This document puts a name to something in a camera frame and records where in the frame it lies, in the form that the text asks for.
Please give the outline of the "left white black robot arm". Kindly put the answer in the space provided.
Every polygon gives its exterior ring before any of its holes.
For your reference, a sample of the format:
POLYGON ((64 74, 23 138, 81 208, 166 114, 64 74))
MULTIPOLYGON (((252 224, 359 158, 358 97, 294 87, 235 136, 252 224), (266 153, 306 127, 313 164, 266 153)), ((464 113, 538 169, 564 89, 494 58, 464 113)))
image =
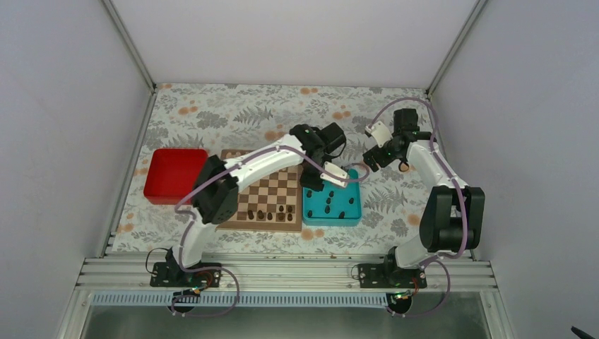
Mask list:
POLYGON ((331 153, 345 142, 345 134, 336 123, 322 129, 299 124, 272 144, 245 155, 226 160, 210 156, 192 192, 182 199, 191 202, 190 209, 182 210, 180 204, 174 207, 175 213, 189 216, 189 224, 179 244, 167 251, 166 278, 180 286, 195 280, 196 271, 204 268, 201 259, 210 233, 237 212, 239 193, 260 179, 301 165, 302 187, 321 191, 325 182, 347 184, 347 173, 331 162, 331 153))

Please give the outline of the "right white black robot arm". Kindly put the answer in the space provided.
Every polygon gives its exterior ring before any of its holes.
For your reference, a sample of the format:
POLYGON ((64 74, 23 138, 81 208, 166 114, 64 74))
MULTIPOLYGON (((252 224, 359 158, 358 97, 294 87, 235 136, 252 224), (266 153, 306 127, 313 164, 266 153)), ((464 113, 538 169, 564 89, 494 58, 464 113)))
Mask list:
POLYGON ((419 235, 392 247, 382 263, 357 267, 366 289, 426 287, 425 268, 442 257, 457 258, 480 243, 485 193, 462 180, 440 152, 432 132, 418 125, 415 109, 393 113, 393 127, 376 121, 365 133, 376 141, 363 159, 373 171, 398 160, 412 165, 429 190, 419 235))

